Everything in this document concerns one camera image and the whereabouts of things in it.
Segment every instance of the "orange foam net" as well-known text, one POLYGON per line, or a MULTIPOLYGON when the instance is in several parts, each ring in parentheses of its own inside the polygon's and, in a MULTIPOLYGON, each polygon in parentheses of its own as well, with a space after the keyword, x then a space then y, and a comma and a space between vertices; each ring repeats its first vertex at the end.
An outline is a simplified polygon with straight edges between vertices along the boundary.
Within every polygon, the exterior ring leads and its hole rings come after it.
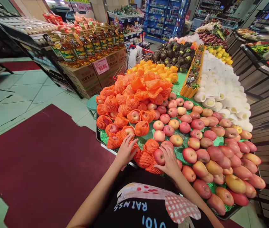
POLYGON ((147 121, 140 121, 135 125, 134 133, 136 136, 144 136, 149 132, 149 124, 147 121))
POLYGON ((107 144, 108 149, 116 149, 121 146, 122 142, 123 140, 120 136, 115 133, 109 133, 107 144))
POLYGON ((119 104, 115 98, 115 96, 108 96, 105 100, 105 110, 110 113, 110 112, 117 112, 119 104))
POLYGON ((112 120, 105 115, 100 115, 96 120, 96 125, 99 129, 105 130, 108 124, 111 124, 112 120))
POLYGON ((148 123, 150 123, 151 121, 153 121, 155 113, 142 110, 140 111, 140 116, 142 121, 147 121, 148 123))
POLYGON ((127 119, 129 120, 130 123, 136 124, 137 122, 139 122, 141 120, 140 111, 138 109, 131 110, 127 114, 127 119), (137 112, 138 113, 138 119, 137 120, 134 120, 134 117, 132 116, 132 114, 134 114, 133 112, 137 112))
POLYGON ((119 113, 119 114, 116 116, 115 120, 114 120, 114 123, 115 123, 119 128, 122 128, 122 127, 126 126, 126 125, 128 124, 128 122, 129 122, 129 121, 128 121, 125 117, 123 117, 121 113, 119 113))

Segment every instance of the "yellow oil bottle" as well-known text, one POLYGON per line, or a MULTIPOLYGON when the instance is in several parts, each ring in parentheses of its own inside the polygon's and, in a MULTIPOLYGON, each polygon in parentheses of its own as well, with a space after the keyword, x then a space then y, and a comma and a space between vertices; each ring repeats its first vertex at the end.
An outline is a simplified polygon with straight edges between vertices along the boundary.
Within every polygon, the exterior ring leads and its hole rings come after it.
POLYGON ((83 43, 79 39, 76 39, 75 35, 72 33, 69 34, 69 37, 70 37, 70 45, 71 45, 72 51, 75 57, 77 58, 78 62, 82 66, 90 64, 88 60, 88 56, 85 52, 83 43))

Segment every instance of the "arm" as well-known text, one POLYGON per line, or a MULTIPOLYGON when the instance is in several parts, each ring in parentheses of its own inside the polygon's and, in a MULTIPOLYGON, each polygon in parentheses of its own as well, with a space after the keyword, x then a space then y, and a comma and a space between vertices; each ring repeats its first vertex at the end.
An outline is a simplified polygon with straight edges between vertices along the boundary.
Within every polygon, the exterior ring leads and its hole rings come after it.
POLYGON ((188 180, 181 173, 173 150, 165 145, 162 145, 160 150, 162 150, 164 153, 165 165, 155 165, 154 167, 165 172, 176 182, 183 196, 198 206, 206 214, 213 227, 224 228, 214 213, 211 211, 211 209, 207 206, 207 204, 202 200, 199 194, 194 190, 188 180))
POLYGON ((92 192, 77 210, 67 228, 81 228, 90 226, 100 210, 111 190, 112 184, 121 168, 134 157, 136 150, 131 152, 133 145, 138 139, 131 141, 134 134, 129 134, 122 142, 119 152, 105 175, 94 187, 92 192))

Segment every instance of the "cooking oil bottle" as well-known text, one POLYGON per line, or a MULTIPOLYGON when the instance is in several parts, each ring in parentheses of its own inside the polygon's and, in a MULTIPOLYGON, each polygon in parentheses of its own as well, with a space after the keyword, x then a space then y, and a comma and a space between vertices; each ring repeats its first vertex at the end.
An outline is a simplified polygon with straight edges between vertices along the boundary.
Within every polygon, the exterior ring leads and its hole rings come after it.
POLYGON ((99 38, 100 40, 103 55, 104 56, 109 55, 106 37, 100 28, 96 30, 96 35, 97 35, 97 38, 99 38))
POLYGON ((96 59, 101 59, 103 57, 101 43, 92 29, 89 30, 89 39, 93 44, 96 59))
POLYGON ((76 56, 78 62, 83 66, 83 65, 88 65, 90 64, 89 60, 88 60, 88 56, 85 52, 85 49, 83 47, 83 43, 79 40, 75 38, 74 34, 69 34, 70 37, 70 45, 72 48, 72 51, 74 53, 74 55, 76 56))
POLYGON ((80 41, 83 43, 89 62, 96 61, 93 44, 91 40, 89 39, 86 30, 83 30, 80 32, 80 41))

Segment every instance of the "green mesh mat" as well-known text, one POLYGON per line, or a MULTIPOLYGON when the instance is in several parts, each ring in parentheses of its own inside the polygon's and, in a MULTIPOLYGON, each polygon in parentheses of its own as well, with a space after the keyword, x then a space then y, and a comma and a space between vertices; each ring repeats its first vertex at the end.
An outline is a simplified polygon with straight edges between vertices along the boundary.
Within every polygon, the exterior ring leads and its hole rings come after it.
MULTIPOLYGON (((183 96, 180 96, 180 91, 182 89, 182 85, 183 85, 183 82, 186 78, 186 73, 178 73, 178 81, 176 83, 173 84, 173 88, 172 88, 172 92, 174 92, 177 96, 177 98, 181 97, 184 99, 184 101, 192 101, 194 105, 198 105, 198 106, 202 106, 202 104, 200 102, 196 102, 194 100, 191 100, 189 98, 186 98, 186 97, 183 97, 183 96)), ((137 137, 135 136, 134 139, 138 138, 138 146, 140 147, 140 149, 143 149, 143 146, 144 144, 146 143, 146 141, 150 138, 153 138, 153 134, 155 132, 154 128, 153 128, 153 123, 155 121, 152 121, 150 124, 149 124, 149 133, 145 136, 142 136, 142 137, 137 137)), ((209 130, 210 128, 209 127, 204 127, 204 129, 201 130, 201 132, 204 132, 206 130, 209 130)), ((182 137, 183 139, 183 144, 179 147, 175 147, 174 148, 174 153, 176 155, 176 158, 179 159, 183 165, 189 165, 189 166, 192 166, 192 164, 186 162, 183 158, 183 155, 182 155, 182 151, 184 148, 188 147, 187 145, 187 141, 188 141, 188 138, 190 138, 190 134, 187 133, 187 134, 183 134, 181 133, 178 129, 174 131, 174 133, 176 135, 179 135, 182 137)), ((101 141, 105 144, 108 143, 108 136, 105 132, 105 130, 101 130, 100 129, 100 135, 101 135, 101 141)), ((217 137, 217 139, 213 142, 213 144, 215 146, 218 146, 218 145, 223 145, 224 144, 224 138, 223 137, 217 137)), ((226 184, 223 184, 223 185, 217 185, 216 183, 208 183, 208 186, 210 187, 211 189, 211 192, 215 194, 215 190, 218 186, 222 186, 224 188, 226 188, 226 184)), ((225 208, 226 208, 226 211, 230 211, 234 206, 226 206, 225 205, 225 208)))

